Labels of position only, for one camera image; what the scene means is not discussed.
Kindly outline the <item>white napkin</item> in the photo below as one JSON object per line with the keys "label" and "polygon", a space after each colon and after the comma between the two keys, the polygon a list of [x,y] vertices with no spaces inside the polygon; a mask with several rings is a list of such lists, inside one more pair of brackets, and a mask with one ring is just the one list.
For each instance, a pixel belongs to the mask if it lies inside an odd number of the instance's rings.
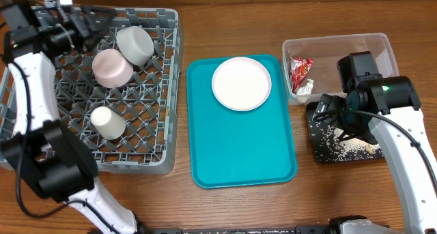
{"label": "white napkin", "polygon": [[302,95],[310,95],[312,93],[314,86],[314,80],[308,79],[307,83],[303,87],[299,87],[296,90],[296,95],[302,96]]}

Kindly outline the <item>red ketchup packet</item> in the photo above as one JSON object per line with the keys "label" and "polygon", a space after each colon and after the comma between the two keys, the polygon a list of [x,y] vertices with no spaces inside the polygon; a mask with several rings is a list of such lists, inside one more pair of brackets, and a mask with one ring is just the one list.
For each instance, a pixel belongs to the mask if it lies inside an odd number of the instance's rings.
{"label": "red ketchup packet", "polygon": [[292,81],[292,91],[297,93],[297,89],[301,82],[308,75],[309,70],[313,65],[312,59],[303,59],[300,57],[292,58],[290,76]]}

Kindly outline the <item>pink bowl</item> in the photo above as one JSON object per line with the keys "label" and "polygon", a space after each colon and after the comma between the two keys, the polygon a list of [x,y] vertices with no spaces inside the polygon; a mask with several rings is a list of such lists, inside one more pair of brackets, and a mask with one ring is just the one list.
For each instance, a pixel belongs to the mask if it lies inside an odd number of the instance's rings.
{"label": "pink bowl", "polygon": [[116,88],[130,81],[133,66],[116,49],[100,51],[93,59],[91,68],[96,81],[106,88]]}

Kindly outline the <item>grey bowl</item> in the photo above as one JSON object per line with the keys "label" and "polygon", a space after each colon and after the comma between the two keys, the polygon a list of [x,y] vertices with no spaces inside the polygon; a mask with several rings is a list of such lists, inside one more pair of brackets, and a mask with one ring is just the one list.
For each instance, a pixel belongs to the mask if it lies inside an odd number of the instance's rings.
{"label": "grey bowl", "polygon": [[119,30],[116,42],[119,51],[134,65],[145,65],[154,54],[154,43],[150,35],[140,26]]}

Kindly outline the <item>white round plate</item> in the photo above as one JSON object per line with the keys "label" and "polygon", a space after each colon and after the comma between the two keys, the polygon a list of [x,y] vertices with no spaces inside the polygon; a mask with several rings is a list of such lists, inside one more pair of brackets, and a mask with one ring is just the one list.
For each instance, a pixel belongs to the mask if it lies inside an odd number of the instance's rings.
{"label": "white round plate", "polygon": [[212,76],[214,97],[233,111],[251,111],[269,97],[272,79],[266,67],[249,57],[222,62]]}

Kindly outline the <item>white paper cup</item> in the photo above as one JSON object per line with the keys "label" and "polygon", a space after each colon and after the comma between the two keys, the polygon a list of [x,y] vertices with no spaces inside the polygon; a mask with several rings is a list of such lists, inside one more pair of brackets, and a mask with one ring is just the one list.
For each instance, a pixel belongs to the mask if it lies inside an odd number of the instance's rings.
{"label": "white paper cup", "polygon": [[119,138],[126,129],[124,118],[105,106],[95,108],[90,119],[98,133],[107,140]]}

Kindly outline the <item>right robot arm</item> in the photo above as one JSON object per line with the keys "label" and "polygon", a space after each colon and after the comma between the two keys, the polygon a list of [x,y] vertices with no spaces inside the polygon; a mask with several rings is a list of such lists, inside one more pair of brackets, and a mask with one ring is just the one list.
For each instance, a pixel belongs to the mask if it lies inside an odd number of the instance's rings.
{"label": "right robot arm", "polygon": [[411,80],[356,77],[340,98],[324,94],[312,120],[343,130],[340,140],[374,139],[389,166],[405,233],[436,232],[436,158]]}

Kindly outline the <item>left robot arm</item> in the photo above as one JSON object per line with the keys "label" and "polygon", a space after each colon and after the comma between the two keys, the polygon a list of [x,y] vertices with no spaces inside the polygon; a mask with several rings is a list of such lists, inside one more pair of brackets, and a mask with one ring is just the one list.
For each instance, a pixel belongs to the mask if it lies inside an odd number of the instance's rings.
{"label": "left robot arm", "polygon": [[47,8],[53,25],[43,27],[28,0],[3,6],[9,31],[2,60],[14,79],[16,121],[1,154],[27,184],[60,209],[81,212],[103,233],[145,233],[137,216],[103,186],[91,149],[60,119],[55,96],[55,60],[72,51],[93,50],[116,15],[112,8],[69,5]]}

